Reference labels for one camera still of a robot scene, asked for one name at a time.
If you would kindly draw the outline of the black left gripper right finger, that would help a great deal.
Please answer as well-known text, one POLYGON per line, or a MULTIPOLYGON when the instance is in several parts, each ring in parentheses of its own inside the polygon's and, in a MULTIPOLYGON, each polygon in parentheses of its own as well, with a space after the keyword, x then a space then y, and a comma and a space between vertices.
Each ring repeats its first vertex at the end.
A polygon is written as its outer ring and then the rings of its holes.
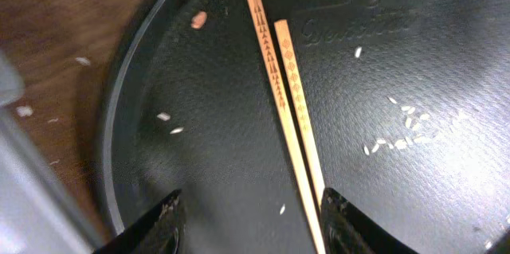
POLYGON ((417 254, 333 188, 325 188, 320 225, 327 254, 417 254))

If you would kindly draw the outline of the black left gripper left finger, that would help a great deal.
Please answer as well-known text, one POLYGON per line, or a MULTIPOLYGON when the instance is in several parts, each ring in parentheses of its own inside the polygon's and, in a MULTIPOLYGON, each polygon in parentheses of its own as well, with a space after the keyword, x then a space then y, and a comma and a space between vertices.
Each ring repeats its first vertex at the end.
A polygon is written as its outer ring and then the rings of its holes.
POLYGON ((181 190, 172 191, 136 223, 93 253, 184 253, 186 210, 181 193, 181 190))

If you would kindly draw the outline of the wooden chopstick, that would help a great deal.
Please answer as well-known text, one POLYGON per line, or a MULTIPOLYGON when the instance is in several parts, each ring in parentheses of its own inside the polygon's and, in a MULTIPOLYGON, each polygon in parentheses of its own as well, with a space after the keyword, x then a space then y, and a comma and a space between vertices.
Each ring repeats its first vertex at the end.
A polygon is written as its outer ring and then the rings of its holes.
POLYGON ((288 79, 288 85, 291 91, 292 102, 294 105, 296 118, 300 128, 301 138, 304 144, 304 150, 308 167, 312 177, 312 185, 316 194, 318 206, 322 205, 325 184, 320 160, 316 148, 316 141, 313 134, 312 122, 308 112, 300 72, 296 60, 296 53, 293 47, 288 21, 281 19, 274 23, 280 53, 284 63, 284 70, 288 79))
POLYGON ((285 142, 290 154, 292 168, 295 174, 296 182, 300 192, 302 206, 308 221, 308 227, 312 234, 312 240, 316 252, 325 254, 324 240, 320 230, 319 218, 316 212, 316 205, 312 194, 312 189, 308 180, 308 174, 305 168, 303 155, 300 150, 296 128, 292 119, 292 114, 288 105, 288 98, 284 90, 282 75, 279 68, 273 39, 270 33, 269 24, 266 18, 265 9, 262 0, 247 0, 249 12, 253 20, 253 26, 256 31, 257 41, 260 46, 266 72, 272 94, 277 107, 280 124, 284 132, 285 142))

